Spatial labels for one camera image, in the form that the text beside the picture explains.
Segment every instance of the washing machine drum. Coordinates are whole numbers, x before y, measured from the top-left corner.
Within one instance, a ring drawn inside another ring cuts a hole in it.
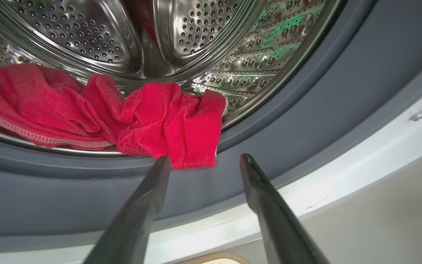
[[[243,203],[242,152],[281,186],[388,122],[350,134],[422,69],[422,9],[406,2],[0,0],[0,67],[109,74],[125,97],[147,82],[228,97],[218,165],[172,172],[156,230]],[[0,237],[19,238],[0,250],[95,242],[153,163],[0,130]]]

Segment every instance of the red towel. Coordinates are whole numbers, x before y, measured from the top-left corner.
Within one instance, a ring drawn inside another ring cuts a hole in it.
[[[84,87],[67,72],[34,64],[0,68],[0,126],[45,147],[171,157],[176,169],[214,167],[225,99],[177,84],[146,84],[125,100],[111,76]]]

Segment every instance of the towel hem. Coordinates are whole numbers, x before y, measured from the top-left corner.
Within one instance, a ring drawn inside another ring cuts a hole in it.
[[[2,117],[0,117],[0,126],[10,130],[12,132],[17,133],[21,137],[30,140],[32,142],[38,142],[42,144],[47,145],[71,145],[71,146],[77,146],[77,147],[84,147],[88,149],[99,149],[101,147],[110,147],[114,144],[109,141],[103,141],[103,142],[81,142],[77,140],[62,140],[62,139],[55,139],[53,137],[45,137],[42,135],[35,134],[33,132],[27,131],[21,127],[18,127],[6,120],[4,120]]]

